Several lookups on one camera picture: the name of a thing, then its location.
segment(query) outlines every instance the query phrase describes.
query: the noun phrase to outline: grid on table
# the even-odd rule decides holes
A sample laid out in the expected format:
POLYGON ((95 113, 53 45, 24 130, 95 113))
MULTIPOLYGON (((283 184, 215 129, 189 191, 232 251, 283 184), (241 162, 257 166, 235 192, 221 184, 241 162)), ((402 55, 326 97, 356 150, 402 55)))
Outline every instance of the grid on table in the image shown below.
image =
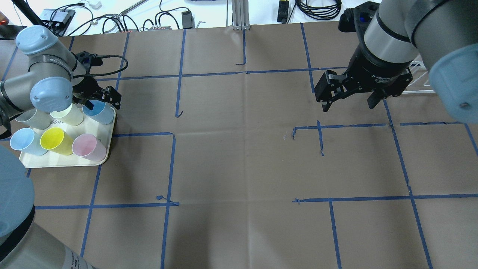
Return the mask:
MULTIPOLYGON (((310 86, 311 86, 311 92, 314 92, 314 80, 312 76, 312 71, 315 70, 328 70, 328 69, 343 69, 346 67, 312 67, 311 66, 311 60, 309 56, 309 50, 308 50, 308 45, 307 45, 307 38, 306 34, 304 31, 304 25, 301 23, 301 31, 302 31, 302 37, 303 37, 303 42, 304 42, 304 49, 305 49, 305 54, 307 57, 307 68, 296 68, 296 69, 274 69, 274 70, 246 70, 246 71, 237 71, 237 72, 220 72, 220 73, 198 73, 198 74, 183 74, 183 60, 184 60, 184 51, 185 51, 185 43, 186 43, 186 33, 187 30, 183 30, 183 37, 182 37, 182 45, 181 45, 181 56, 180 56, 180 67, 179 67, 179 73, 177 75, 158 75, 158 76, 139 76, 139 77, 122 77, 121 72, 118 73, 118 76, 116 78, 100 78, 98 81, 115 81, 116 82, 116 89, 119 86, 119 83, 121 80, 125 79, 145 79, 145 78, 179 78, 178 80, 178 86, 177 86, 177 99, 176 99, 176 109, 175 109, 175 116, 176 118, 179 118, 182 115, 182 110, 180 109, 180 99, 181 99, 181 80, 183 77, 201 77, 201 76, 221 76, 221 75, 234 75, 234 74, 257 74, 257 73, 280 73, 280 72, 308 72, 309 73, 309 78, 310 78, 310 86)), ((126 35, 126 42, 124 45, 124 50, 123 50, 123 56, 126 55, 127 47, 128 47, 128 41, 129 41, 130 33, 127 33, 126 35)), ((246 47, 247 47, 247 33, 246 31, 243 31, 242 33, 242 38, 243 38, 243 60, 244 62, 239 65, 244 65, 246 64, 246 47)), ((71 43, 69 46, 69 49, 71 50, 73 43, 74 43, 75 37, 71 38, 71 43)), ((13 59, 18 53, 18 49, 15 48, 11 59, 7 65, 7 68, 5 70, 5 73, 3 74, 2 79, 5 79, 8 71, 12 65, 13 59)), ((124 61, 121 61, 120 68, 123 67, 124 61)), ((401 163, 402 171, 403 171, 403 176, 405 179, 405 184, 408 189, 409 195, 407 196, 380 196, 380 197, 334 197, 334 198, 304 198, 304 199, 298 199, 295 198, 292 202, 300 204, 303 202, 327 202, 329 204, 329 210, 330 210, 330 217, 331 217, 331 232, 333 234, 333 239, 335 243, 335 251, 336 251, 336 257, 337 257, 337 267, 342 268, 341 265, 341 259, 340 259, 340 248, 339 248, 339 241, 337 238, 337 229, 336 229, 336 223, 335 223, 335 217, 334 217, 334 202, 354 202, 354 201, 390 201, 390 200, 410 200, 411 206, 413 209, 413 213, 415 216, 416 224, 418 227, 419 235, 420 235, 420 240, 423 245, 423 250, 424 254, 428 263, 429 268, 433 268, 432 265, 432 260, 430 259, 430 255, 428 253, 427 245, 426 245, 426 239, 424 237, 424 233, 421 227, 420 223, 420 217, 416 208, 415 200, 419 199, 446 199, 446 198, 476 198, 478 197, 478 193, 464 193, 464 194, 438 194, 438 195, 414 195, 411 186, 409 185, 409 179, 407 175, 407 169, 405 167, 405 163, 403 160, 400 144, 397 138, 397 134, 395 132, 394 128, 394 123, 392 121, 391 113, 389 110, 389 107, 387 105, 387 102, 384 101, 384 106, 387 112, 387 116, 389 119, 389 122, 387 123, 363 123, 363 124, 351 124, 351 125, 321 125, 319 121, 317 121, 317 126, 296 126, 292 130, 292 138, 295 138, 295 135, 297 134, 297 131, 299 130, 317 130, 318 132, 318 139, 319 139, 319 144, 320 148, 317 150, 320 150, 320 153, 322 156, 324 156, 323 150, 324 150, 324 143, 323 143, 323 131, 325 129, 329 128, 376 128, 376 127, 390 127, 391 128, 391 134, 393 136, 395 146, 397 149, 397 154, 401 163)), ((415 122, 415 123, 400 123, 400 126, 413 126, 413 125, 441 125, 441 124, 463 124, 460 122, 428 122, 428 123, 423 123, 423 122, 415 122)), ((472 135, 472 132, 468 126, 468 124, 463 124, 466 128, 466 131, 468 133, 468 136, 470 138, 470 146, 474 148, 477 156, 478 156, 478 146, 477 143, 472 135)), ((179 206, 179 202, 174 202, 171 200, 171 188, 172 188, 172 181, 173 181, 173 170, 174 170, 174 156, 175 156, 175 148, 176 148, 176 137, 173 133, 170 132, 158 132, 158 133, 134 133, 134 134, 115 134, 113 137, 134 137, 134 136, 160 136, 160 135, 169 135, 172 136, 172 152, 171 152, 171 161, 170 161, 170 170, 169 170, 169 182, 168 182, 168 192, 167 192, 167 197, 159 196, 158 199, 165 199, 166 202, 157 202, 157 203, 133 203, 133 204, 95 204, 95 195, 98 187, 98 181, 99 181, 99 176, 101 173, 101 166, 98 167, 98 171, 96 174, 96 179, 95 179, 95 184, 93 188, 93 193, 91 196, 91 202, 89 205, 55 205, 55 206, 36 206, 35 208, 37 210, 55 210, 55 209, 88 209, 88 217, 87 217, 87 223, 85 227, 85 233, 83 237, 83 243, 82 243, 82 248, 81 248, 81 253, 80 255, 83 256, 85 252, 85 246, 86 246, 86 241, 87 241, 87 236, 88 236, 88 229, 91 221, 91 214, 93 209, 99 209, 99 208, 134 208, 134 207, 165 207, 166 208, 166 214, 165 214, 165 219, 164 219, 164 228, 163 228, 163 244, 162 244, 162 252, 161 252, 161 264, 160 268, 164 268, 164 259, 165 259, 165 252, 166 252, 166 235, 167 235, 167 228, 168 228, 168 218, 169 218, 169 211, 170 207, 172 206, 179 206)), ((27 176, 30 176, 32 169, 28 170, 27 176)))

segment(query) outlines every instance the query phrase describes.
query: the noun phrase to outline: wire bundle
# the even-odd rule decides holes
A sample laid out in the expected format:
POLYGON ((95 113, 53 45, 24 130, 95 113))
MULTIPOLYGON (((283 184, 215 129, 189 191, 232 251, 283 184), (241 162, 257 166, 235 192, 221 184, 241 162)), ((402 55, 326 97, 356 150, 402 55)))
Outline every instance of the wire bundle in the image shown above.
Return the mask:
POLYGON ((337 17, 342 9, 342 1, 334 0, 335 4, 324 7, 313 7, 308 5, 308 0, 295 0, 297 7, 308 17, 319 20, 327 21, 337 17))

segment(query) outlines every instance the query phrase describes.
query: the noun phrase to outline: light blue joint cover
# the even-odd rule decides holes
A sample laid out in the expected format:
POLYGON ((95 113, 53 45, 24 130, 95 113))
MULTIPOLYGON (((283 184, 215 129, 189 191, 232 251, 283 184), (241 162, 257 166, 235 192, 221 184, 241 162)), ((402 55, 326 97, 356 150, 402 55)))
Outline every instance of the light blue joint cover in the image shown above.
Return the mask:
POLYGON ((0 146, 0 237, 15 230, 33 207, 33 182, 25 166, 9 150, 0 146))
POLYGON ((50 48, 58 42, 50 30, 41 25, 27 27, 18 33, 15 43, 25 54, 32 55, 50 48))
POLYGON ((38 81, 30 92, 30 101, 41 111, 67 109, 73 100, 73 86, 63 77, 49 77, 38 81))
POLYGON ((478 123, 478 43, 438 60, 430 84, 448 113, 462 123, 478 123))

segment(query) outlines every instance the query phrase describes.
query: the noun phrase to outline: power adapter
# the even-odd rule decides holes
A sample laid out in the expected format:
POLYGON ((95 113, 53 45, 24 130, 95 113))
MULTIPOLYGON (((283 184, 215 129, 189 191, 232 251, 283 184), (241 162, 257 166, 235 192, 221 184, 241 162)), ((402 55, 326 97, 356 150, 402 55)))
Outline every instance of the power adapter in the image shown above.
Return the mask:
POLYGON ((279 11, 277 12, 277 22, 286 23, 289 16, 289 0, 279 0, 279 11))
POLYGON ((191 11, 184 11, 181 13, 183 19, 183 29, 194 28, 194 18, 191 11))

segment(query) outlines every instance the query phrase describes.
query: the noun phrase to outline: pink cup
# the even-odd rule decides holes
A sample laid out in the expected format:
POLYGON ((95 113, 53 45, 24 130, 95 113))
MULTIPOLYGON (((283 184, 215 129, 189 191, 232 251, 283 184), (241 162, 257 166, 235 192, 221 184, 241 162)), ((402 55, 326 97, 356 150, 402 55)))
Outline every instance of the pink cup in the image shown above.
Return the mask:
POLYGON ((106 148, 92 134, 82 134, 77 137, 72 145, 73 153, 76 156, 99 162, 106 157, 106 148))

